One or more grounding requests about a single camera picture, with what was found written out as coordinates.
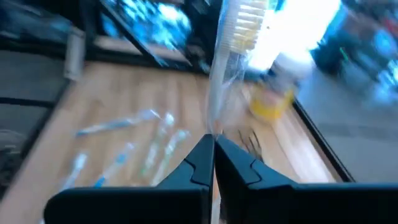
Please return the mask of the silver frame bracket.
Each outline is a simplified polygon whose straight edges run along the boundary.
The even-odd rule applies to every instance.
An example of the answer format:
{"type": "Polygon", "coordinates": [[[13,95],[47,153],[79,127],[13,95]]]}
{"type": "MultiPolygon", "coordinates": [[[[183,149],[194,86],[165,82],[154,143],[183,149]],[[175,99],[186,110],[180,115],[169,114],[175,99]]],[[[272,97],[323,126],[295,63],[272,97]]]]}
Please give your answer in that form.
{"type": "Polygon", "coordinates": [[[65,54],[64,76],[77,81],[83,73],[85,61],[85,33],[77,27],[70,29],[65,54]]]}

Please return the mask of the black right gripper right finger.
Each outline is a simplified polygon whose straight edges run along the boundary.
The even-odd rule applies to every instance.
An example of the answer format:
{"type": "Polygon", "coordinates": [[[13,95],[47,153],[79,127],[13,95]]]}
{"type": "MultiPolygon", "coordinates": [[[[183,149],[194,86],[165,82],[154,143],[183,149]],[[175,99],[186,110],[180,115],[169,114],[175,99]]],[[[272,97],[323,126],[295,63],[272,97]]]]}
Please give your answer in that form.
{"type": "Polygon", "coordinates": [[[215,169],[232,224],[398,224],[397,184],[301,184],[224,136],[215,169]]]}

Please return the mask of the black aluminium table frame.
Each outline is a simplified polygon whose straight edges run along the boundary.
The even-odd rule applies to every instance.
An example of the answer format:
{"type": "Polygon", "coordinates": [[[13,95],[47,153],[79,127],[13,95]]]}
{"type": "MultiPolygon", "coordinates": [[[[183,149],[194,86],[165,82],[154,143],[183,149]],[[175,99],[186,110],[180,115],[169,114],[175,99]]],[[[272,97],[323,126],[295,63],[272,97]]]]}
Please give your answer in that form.
{"type": "MultiPolygon", "coordinates": [[[[147,61],[145,55],[140,56],[138,53],[122,52],[116,49],[107,50],[105,47],[94,44],[96,33],[104,32],[103,25],[100,24],[102,23],[100,22],[100,9],[99,6],[94,6],[95,1],[97,0],[0,0],[0,50],[46,55],[66,60],[66,56],[63,56],[67,52],[66,37],[62,37],[62,40],[49,38],[55,38],[56,32],[61,32],[65,36],[72,25],[77,25],[79,29],[83,28],[83,31],[89,33],[88,37],[83,38],[85,44],[88,44],[88,50],[83,51],[85,54],[83,58],[86,60],[205,75],[204,68],[199,68],[199,59],[193,60],[197,63],[195,66],[188,66],[188,62],[177,62],[177,59],[164,56],[165,61],[168,62],[164,68],[160,68],[147,61]],[[55,28],[55,25],[50,25],[57,19],[60,19],[61,25],[66,25],[66,28],[55,28]]],[[[38,123],[33,132],[25,137],[24,142],[21,140],[22,146],[17,147],[22,151],[19,153],[19,167],[12,171],[11,168],[7,170],[0,166],[0,174],[10,171],[10,183],[15,179],[22,161],[33,148],[39,134],[48,122],[52,110],[59,103],[61,95],[65,93],[66,87],[67,83],[64,81],[62,86],[56,88],[58,98],[55,98],[54,95],[49,100],[44,100],[44,95],[40,99],[0,95],[0,105],[13,104],[20,107],[47,108],[48,112],[48,116],[43,115],[41,123],[38,123]]]]}

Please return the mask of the yellow wipes canister white lid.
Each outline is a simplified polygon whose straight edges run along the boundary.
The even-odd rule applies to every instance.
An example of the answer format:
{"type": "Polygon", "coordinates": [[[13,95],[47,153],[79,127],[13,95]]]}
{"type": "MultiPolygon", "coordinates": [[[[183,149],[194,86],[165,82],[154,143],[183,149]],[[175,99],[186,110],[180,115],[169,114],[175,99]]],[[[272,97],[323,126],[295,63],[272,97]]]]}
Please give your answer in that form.
{"type": "Polygon", "coordinates": [[[250,112],[265,122],[282,117],[300,84],[312,74],[315,62],[309,50],[281,52],[267,72],[254,82],[250,112]]]}

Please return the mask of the blue toothbrush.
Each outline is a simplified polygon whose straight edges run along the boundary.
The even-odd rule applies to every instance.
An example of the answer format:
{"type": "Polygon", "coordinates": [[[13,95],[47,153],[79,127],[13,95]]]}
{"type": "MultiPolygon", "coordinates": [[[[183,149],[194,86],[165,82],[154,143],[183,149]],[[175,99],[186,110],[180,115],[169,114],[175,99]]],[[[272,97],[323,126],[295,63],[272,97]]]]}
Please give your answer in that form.
{"type": "Polygon", "coordinates": [[[109,131],[118,128],[126,128],[129,126],[135,126],[142,121],[148,121],[155,118],[160,118],[159,114],[154,110],[142,110],[136,114],[127,116],[125,118],[118,118],[104,123],[94,124],[92,126],[79,129],[76,133],[76,137],[86,136],[102,131],[109,131]]]}
{"type": "Polygon", "coordinates": [[[94,187],[102,187],[112,175],[123,166],[127,161],[129,155],[134,150],[134,145],[131,142],[127,142],[124,149],[116,156],[115,160],[102,172],[98,177],[97,181],[93,184],[94,187]]]}
{"type": "Polygon", "coordinates": [[[73,160],[72,169],[62,182],[60,192],[66,189],[70,189],[74,186],[80,172],[83,170],[86,160],[88,158],[87,153],[79,153],[73,160]]]}

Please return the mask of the green toothbrush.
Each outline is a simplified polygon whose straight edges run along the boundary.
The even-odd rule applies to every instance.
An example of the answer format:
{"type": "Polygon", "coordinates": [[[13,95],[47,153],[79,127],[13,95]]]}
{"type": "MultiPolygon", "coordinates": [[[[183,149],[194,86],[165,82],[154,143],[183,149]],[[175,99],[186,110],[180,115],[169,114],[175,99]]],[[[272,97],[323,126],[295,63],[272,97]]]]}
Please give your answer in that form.
{"type": "Polygon", "coordinates": [[[151,186],[156,186],[161,182],[164,173],[169,166],[169,161],[173,156],[174,151],[189,136],[190,132],[184,129],[179,129],[172,135],[170,141],[167,143],[167,146],[164,149],[164,158],[162,159],[159,169],[157,170],[154,178],[152,179],[152,182],[150,184],[151,186]]]}
{"type": "Polygon", "coordinates": [[[142,176],[147,176],[149,173],[149,170],[154,166],[155,161],[156,161],[156,156],[159,152],[161,144],[163,143],[168,130],[174,126],[174,122],[175,122],[175,119],[171,113],[164,114],[164,117],[162,118],[162,121],[159,123],[157,132],[156,132],[156,134],[153,138],[153,141],[150,145],[149,152],[144,161],[144,165],[141,169],[142,176]]]}

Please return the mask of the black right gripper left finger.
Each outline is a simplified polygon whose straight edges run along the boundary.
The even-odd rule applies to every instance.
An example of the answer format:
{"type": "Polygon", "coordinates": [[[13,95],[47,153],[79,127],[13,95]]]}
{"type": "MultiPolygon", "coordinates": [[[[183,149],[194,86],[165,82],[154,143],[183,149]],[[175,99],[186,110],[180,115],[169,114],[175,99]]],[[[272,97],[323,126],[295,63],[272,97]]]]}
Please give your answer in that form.
{"type": "Polygon", "coordinates": [[[215,141],[204,135],[155,187],[80,187],[48,200],[45,224],[210,224],[215,141]]]}

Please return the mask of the white toothbrush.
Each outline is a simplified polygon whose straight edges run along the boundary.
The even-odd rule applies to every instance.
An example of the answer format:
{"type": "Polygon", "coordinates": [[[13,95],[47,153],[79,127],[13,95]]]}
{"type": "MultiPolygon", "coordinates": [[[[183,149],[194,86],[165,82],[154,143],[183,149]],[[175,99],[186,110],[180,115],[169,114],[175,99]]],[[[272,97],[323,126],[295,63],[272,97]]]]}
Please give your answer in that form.
{"type": "Polygon", "coordinates": [[[249,59],[268,14],[278,0],[223,0],[218,21],[215,51],[210,69],[206,128],[222,132],[229,112],[230,91],[242,82],[249,59]]]}

